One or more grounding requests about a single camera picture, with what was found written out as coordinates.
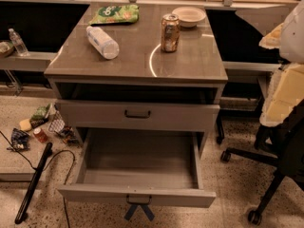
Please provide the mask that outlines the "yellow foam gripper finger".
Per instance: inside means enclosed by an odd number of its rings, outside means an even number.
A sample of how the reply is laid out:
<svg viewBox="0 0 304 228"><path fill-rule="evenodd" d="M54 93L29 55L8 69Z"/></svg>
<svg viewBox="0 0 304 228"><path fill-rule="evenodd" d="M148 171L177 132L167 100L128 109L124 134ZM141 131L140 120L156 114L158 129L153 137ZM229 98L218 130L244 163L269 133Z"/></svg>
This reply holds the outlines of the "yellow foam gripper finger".
<svg viewBox="0 0 304 228"><path fill-rule="evenodd" d="M281 45L281 30L283 24L275 27L270 33L265 35L259 42L259 46L267 49L280 48Z"/></svg>
<svg viewBox="0 0 304 228"><path fill-rule="evenodd" d="M291 63L277 69L269 84L259 122L274 127L282 124L304 99L304 65Z"/></svg>

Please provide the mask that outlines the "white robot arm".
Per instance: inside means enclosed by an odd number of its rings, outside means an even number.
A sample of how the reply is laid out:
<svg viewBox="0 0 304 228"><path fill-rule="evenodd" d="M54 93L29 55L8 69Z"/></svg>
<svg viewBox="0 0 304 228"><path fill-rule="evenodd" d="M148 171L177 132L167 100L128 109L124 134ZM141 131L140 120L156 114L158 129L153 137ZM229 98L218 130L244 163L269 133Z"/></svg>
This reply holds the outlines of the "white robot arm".
<svg viewBox="0 0 304 228"><path fill-rule="evenodd" d="M259 45L279 49L281 64L271 77L267 98L259 121L277 126L304 99L304 0L301 0L285 21L264 36Z"/></svg>

